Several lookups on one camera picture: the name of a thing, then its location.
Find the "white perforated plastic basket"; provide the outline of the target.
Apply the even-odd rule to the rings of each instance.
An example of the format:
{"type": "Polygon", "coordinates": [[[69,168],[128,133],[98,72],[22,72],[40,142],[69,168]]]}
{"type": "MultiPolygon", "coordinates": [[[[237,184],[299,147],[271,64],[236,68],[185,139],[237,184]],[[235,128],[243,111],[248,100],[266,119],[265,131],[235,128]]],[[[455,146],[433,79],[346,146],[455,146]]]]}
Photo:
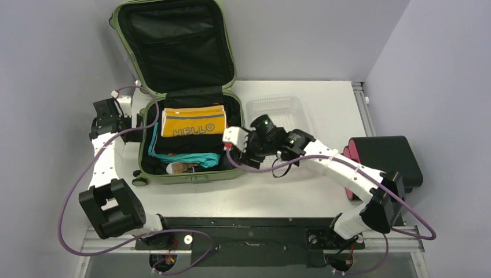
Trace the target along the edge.
{"type": "Polygon", "coordinates": [[[311,135],[314,129],[310,116],[301,98],[294,94],[278,94],[267,97],[253,98],[245,103],[245,126],[257,117],[267,114],[273,123],[286,131],[299,129],[311,135]]]}

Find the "green hard-shell suitcase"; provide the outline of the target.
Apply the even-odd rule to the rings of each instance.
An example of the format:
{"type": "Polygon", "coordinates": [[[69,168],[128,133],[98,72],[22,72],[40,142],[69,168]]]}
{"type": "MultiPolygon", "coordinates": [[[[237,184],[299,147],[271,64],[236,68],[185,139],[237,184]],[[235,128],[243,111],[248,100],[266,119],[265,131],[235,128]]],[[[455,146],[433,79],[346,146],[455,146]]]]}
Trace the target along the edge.
{"type": "Polygon", "coordinates": [[[163,163],[147,154],[152,129],[162,127],[165,108],[223,105],[228,126],[242,126],[244,112],[231,88],[236,68],[220,1],[128,1],[119,5],[110,21],[129,55],[141,84],[156,101],[139,112],[143,142],[133,185],[179,184],[229,180],[240,176],[222,150],[219,164],[201,165],[194,173],[167,174],[163,163]]]}

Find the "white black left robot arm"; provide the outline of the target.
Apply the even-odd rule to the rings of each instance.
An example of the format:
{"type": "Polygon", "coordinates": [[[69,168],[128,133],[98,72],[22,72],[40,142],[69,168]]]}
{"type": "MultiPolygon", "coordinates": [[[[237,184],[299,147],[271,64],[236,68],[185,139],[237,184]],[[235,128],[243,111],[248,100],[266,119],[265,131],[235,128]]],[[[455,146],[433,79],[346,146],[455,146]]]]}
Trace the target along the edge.
{"type": "Polygon", "coordinates": [[[146,213],[130,185],[117,173],[122,164],[125,137],[118,132],[131,128],[131,98],[110,97],[94,104],[96,117],[89,138],[96,162],[88,189],[78,200],[101,239],[122,235],[150,236],[159,249],[169,247],[173,233],[164,228],[158,214],[146,213]]]}

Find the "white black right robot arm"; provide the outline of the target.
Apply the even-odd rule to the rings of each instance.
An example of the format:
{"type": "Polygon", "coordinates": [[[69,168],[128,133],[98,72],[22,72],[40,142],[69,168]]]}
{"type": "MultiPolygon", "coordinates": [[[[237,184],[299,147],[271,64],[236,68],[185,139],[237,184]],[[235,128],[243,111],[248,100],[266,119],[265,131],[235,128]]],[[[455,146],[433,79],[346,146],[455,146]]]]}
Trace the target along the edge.
{"type": "Polygon", "coordinates": [[[401,211],[404,198],[402,178],[396,171],[385,173],[357,163],[329,148],[313,135],[299,129],[285,131],[268,115],[256,118],[248,130],[230,126],[223,131],[226,152],[239,151],[232,165],[244,171],[261,173],[265,157],[275,155],[281,167],[292,164],[313,170],[353,192],[362,204],[339,213],[327,230],[327,241],[342,247],[365,231],[390,233],[401,211]]]}

